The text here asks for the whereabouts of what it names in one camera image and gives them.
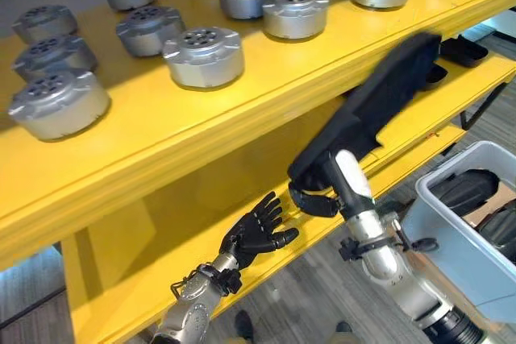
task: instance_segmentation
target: cable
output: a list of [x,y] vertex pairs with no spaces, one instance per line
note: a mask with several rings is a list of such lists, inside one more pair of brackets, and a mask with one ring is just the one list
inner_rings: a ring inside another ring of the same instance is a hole
[[60,288],[58,288],[55,291],[53,291],[52,293],[48,294],[47,296],[37,300],[35,303],[30,304],[29,306],[27,306],[22,311],[16,313],[14,316],[9,317],[7,320],[0,322],[0,330],[3,330],[5,328],[7,328],[12,323],[14,323],[17,320],[19,320],[20,318],[28,315],[34,309],[36,309],[36,308],[40,307],[41,305],[43,305],[44,303],[50,301],[55,296],[59,296],[64,291],[66,291],[66,286],[63,285]]

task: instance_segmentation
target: black object in bin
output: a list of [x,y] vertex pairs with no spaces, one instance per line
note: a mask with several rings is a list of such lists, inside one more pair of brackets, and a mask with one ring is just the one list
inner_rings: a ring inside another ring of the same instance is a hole
[[451,62],[474,68],[489,54],[489,50],[459,35],[457,39],[450,38],[442,42],[440,54]]
[[430,72],[427,74],[427,82],[421,90],[437,89],[443,83],[443,80],[447,75],[448,71],[443,66],[434,64]]
[[510,201],[490,214],[476,230],[516,264],[516,201]]
[[469,169],[451,175],[430,191],[451,211],[463,217],[479,209],[498,191],[500,180],[496,174],[484,169]]

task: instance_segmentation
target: metal robot arm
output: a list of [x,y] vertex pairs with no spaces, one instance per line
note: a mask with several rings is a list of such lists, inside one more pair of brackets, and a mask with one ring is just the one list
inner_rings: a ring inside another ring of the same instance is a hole
[[172,285],[177,303],[164,316],[152,344],[197,344],[203,340],[221,298],[239,291],[239,270],[248,267],[259,253],[281,249],[299,235],[294,228],[274,232],[282,222],[281,211],[276,194],[267,195],[229,230],[213,263],[199,265]]
[[[237,270],[238,266],[236,258],[228,253],[218,255],[211,264],[220,273],[224,270]],[[208,329],[211,314],[226,295],[212,277],[205,272],[196,271],[187,279],[177,303],[164,316],[152,344],[201,342]]]
[[410,242],[396,218],[391,226],[397,238],[388,232],[355,156],[346,150],[329,154],[322,169],[338,195],[352,235],[342,242],[343,258],[362,259],[368,278],[381,286],[434,344],[495,343],[410,266],[402,252],[431,251],[439,246],[430,239]]
[[[385,289],[434,344],[493,342],[410,266],[404,251],[431,251],[437,242],[411,242],[397,219],[388,226],[381,221],[357,161],[380,146],[377,133],[424,87],[440,38],[413,35],[377,65],[289,166],[289,190],[305,213],[326,218],[342,214],[352,236],[341,242],[343,259],[362,259],[368,278]],[[314,195],[328,188],[335,199]]]

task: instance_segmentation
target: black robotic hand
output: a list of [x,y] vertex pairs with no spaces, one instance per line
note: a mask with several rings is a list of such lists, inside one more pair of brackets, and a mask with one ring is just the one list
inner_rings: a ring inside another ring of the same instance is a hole
[[298,229],[273,233],[282,222],[279,204],[276,194],[269,193],[229,230],[219,252],[233,255],[239,269],[244,269],[259,253],[275,251],[291,243],[299,235]]

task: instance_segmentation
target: black clamp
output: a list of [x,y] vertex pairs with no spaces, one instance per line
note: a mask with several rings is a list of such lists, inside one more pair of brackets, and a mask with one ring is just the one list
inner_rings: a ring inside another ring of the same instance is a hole
[[348,238],[340,243],[339,253],[344,261],[356,261],[362,258],[362,255],[368,251],[379,249],[383,246],[397,247],[400,246],[403,252],[412,250],[416,253],[428,253],[439,249],[439,244],[435,238],[423,238],[415,242],[410,242],[403,231],[397,231],[397,235],[401,242],[398,242],[395,237],[385,237],[375,241],[358,243],[354,239]]
[[188,277],[184,277],[182,281],[175,282],[170,285],[170,290],[173,295],[179,300],[181,294],[179,289],[186,285],[196,274],[203,274],[208,277],[210,282],[220,291],[220,294],[225,297],[230,293],[236,294],[242,287],[242,281],[240,281],[240,272],[238,269],[224,269],[218,271],[215,267],[202,263],[197,269],[192,270]]
[[356,240],[348,238],[340,243],[339,253],[344,261],[356,261],[368,251],[379,249],[383,246],[399,245],[394,237],[386,237],[373,242],[359,244]]

